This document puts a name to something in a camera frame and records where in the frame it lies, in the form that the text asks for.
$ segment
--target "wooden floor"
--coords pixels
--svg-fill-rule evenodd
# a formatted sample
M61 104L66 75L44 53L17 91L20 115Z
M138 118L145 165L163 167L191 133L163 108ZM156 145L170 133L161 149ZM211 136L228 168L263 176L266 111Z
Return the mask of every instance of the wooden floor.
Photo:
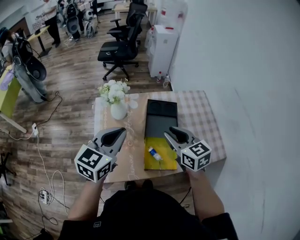
M125 19L126 14L122 14L121 17ZM105 41L113 40L110 35L106 34L110 28L114 27L114 23L109 22L113 18L114 14L100 16L98 34L92 39L83 37L72 47L64 44L67 36L60 30L61 45L58 48L52 48L49 55L42 58L47 69L45 84L48 89L48 98L51 99L59 90L63 101L51 120L38 127L40 151L50 178L56 170L63 173L66 182L66 205L69 207L72 206L85 183L85 179L76 173L73 159L80 146L93 138L93 104L95 98L98 97L97 88L104 83L102 77L107 71L102 63L97 61L97 56L101 45ZM164 91L162 85L157 84L156 80L151 79L149 75L147 55L143 47L147 29L146 19L144 19L143 32L139 37L142 44L136 58L140 62L139 67L126 66L131 78L128 82L131 87L130 93ZM45 47L50 47L53 40L48 33L45 33L42 41ZM31 44L40 52L37 40ZM108 76L108 80L122 78L124 74L120 69ZM23 92L20 92L13 119L28 129L30 134L32 124L48 119L58 102L57 98L50 103L35 104ZM15 138L29 136L29 134L21 134L7 123L1 123L7 126ZM6 186L3 177L1 178L2 198L9 216L14 221L12 225L14 233L25 239L39 233L43 227L38 205L38 192L41 187L50 190L42 160L38 155L37 138L15 141L7 134L0 133L0 151L13 153L7 166L15 171L17 176L7 174L8 181L12 184L10 187ZM157 178L153 182L155 188L165 191L178 201L184 197L189 188L185 174ZM54 176L54 186L55 196L61 200L63 185L59 174ZM109 198L117 190L123 189L123 186L124 183L105 186L107 190L103 191L102 198L104 200ZM193 213L191 194L184 204L190 204L191 207L187 210ZM99 206L100 213L103 204L100 202ZM57 226L45 221L46 229L54 238L57 238L63 220L67 218L63 206L53 202L50 206L42 205L42 209L48 218L57 219Z

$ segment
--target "office chair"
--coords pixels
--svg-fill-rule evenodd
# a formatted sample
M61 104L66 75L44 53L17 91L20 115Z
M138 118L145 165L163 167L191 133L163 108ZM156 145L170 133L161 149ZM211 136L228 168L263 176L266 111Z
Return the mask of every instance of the office chair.
M7 155L5 156L4 153L1 153L1 165L0 165L0 178L2 176L2 174L4 175L4 179L5 179L5 183L8 186L11 186L11 184L8 184L8 181L6 179L6 171L10 172L11 174L13 174L14 176L16 176L17 174L15 172L12 172L11 170L9 170L6 167L6 162L8 160L9 155L12 155L11 152L7 153Z
M120 26L119 25L119 20L121 20L120 18L118 19L113 19L110 22L115 22L116 23L116 28L112 28L108 31L109 34L111 34L114 38L116 38L117 41L127 41L128 40L128 33L129 33L129 29L130 27L134 27L136 25L137 19L136 16L137 14L141 13L141 14L146 14L148 6L144 3L135 3L132 2L129 5L129 12L126 18L126 25L124 26ZM142 32L142 28L139 27L138 28L138 34L140 34Z
M138 62L128 60L134 59L138 54L135 41L138 35L138 28L140 27L144 16L144 14L137 14L137 16L135 16L137 18L137 23L129 30L129 41L105 42L102 45L98 55L98 61L103 62L104 67L106 67L107 64L114 65L103 77L104 81L106 81L106 77L118 67L122 69L126 78L129 79L129 75L126 72L124 65L135 64L136 68L139 66Z

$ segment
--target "chair backrest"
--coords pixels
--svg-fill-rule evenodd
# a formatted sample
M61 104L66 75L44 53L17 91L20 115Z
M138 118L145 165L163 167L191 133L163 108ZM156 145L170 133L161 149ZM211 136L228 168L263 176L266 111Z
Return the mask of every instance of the chair backrest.
M147 11L148 6L146 4L137 4L137 3L130 3L129 5L129 12L126 18L126 25L130 27L134 27L136 25L136 16L137 14L145 14Z
M139 34L138 30L140 28L142 19L145 15L146 14L136 14L136 16L135 16L136 25L134 27L131 27L130 30L129 30L129 33L128 33L128 38L129 38L129 41L128 41L128 44L127 44L127 47L128 47L128 50L129 50L128 54L130 56L133 56L133 57L135 57L138 54L138 49L137 49L137 45L136 45L136 38L137 38L137 35Z

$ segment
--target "white flowers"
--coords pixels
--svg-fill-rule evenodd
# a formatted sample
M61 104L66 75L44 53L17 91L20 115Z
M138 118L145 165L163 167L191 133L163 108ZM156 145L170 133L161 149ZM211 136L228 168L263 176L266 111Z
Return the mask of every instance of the white flowers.
M126 82L127 79L125 79L125 82L110 80L102 87L99 87L98 89L102 101L111 105L123 100L125 98L125 93L130 90L130 87L127 86Z

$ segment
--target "checkered tablecloth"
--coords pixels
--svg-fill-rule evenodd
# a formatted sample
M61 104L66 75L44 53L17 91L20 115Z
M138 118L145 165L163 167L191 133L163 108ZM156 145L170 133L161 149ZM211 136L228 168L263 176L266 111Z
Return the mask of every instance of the checkered tablecloth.
M178 125L188 129L199 139L204 139L212 148L211 161L226 158L226 152L217 121L204 91L153 92L148 99L176 102L178 107ZM95 101L94 133L104 128L104 107L100 98Z

